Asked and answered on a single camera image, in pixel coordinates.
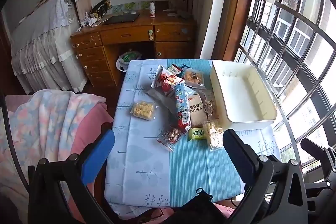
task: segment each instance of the blue gripper pad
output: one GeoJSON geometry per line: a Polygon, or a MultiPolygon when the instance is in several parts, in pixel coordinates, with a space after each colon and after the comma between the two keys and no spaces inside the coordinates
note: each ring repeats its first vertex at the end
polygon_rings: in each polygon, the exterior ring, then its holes
{"type": "Polygon", "coordinates": [[[114,146],[114,141],[114,132],[109,129],[91,151],[82,165],[81,179],[84,185],[94,182],[114,146]]]}

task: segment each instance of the desk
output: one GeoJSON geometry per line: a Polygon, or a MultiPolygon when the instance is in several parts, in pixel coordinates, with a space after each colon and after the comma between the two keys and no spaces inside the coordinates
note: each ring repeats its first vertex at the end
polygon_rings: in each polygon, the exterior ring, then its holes
{"type": "Polygon", "coordinates": [[[71,36],[71,42],[92,85],[107,87],[118,85],[121,72],[116,61],[126,51],[137,50],[142,59],[192,58],[195,31],[193,19],[167,16],[162,11],[151,18],[142,10],[134,22],[84,27],[71,36]]]}
{"type": "MultiPolygon", "coordinates": [[[[127,214],[127,210],[136,215],[150,207],[180,207],[195,196],[199,187],[214,196],[213,202],[244,191],[225,149],[210,152],[206,140],[188,141],[187,136],[180,139],[172,153],[157,143],[159,133],[169,126],[167,108],[157,108],[153,121],[131,116],[134,102],[153,102],[145,90],[150,87],[158,64],[164,67],[186,64],[201,70],[206,88],[211,89],[210,60],[162,59],[130,63],[115,112],[115,146],[108,157],[105,184],[105,199],[122,215],[127,214]]],[[[280,159],[271,127],[237,134],[257,154],[274,154],[280,159]]]]}

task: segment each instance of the red and white snack bag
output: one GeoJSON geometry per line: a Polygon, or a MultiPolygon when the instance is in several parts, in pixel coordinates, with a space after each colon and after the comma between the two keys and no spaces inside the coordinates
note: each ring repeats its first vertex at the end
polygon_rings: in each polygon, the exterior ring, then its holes
{"type": "Polygon", "coordinates": [[[184,80],[166,70],[162,65],[159,65],[151,87],[157,88],[160,86],[164,94],[168,96],[179,83],[184,83],[184,80]]]}

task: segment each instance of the blue striped tablecloth section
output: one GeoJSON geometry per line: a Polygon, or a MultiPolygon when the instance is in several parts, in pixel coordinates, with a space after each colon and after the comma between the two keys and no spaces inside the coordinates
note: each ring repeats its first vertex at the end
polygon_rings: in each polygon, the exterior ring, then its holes
{"type": "MultiPolygon", "coordinates": [[[[202,71],[207,89],[212,89],[209,60],[168,59],[168,66],[183,64],[202,71]]],[[[240,177],[225,149],[209,151],[206,140],[188,141],[185,136],[177,143],[170,161],[170,206],[181,207],[202,187],[213,195],[213,202],[242,193],[240,177]]]]}

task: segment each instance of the laptop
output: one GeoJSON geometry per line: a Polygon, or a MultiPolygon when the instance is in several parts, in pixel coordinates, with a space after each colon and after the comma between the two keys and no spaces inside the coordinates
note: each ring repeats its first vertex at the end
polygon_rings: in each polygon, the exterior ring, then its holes
{"type": "Polygon", "coordinates": [[[123,23],[123,22],[134,22],[139,15],[140,13],[136,14],[127,13],[119,16],[111,16],[107,21],[104,22],[104,25],[123,23]]]}

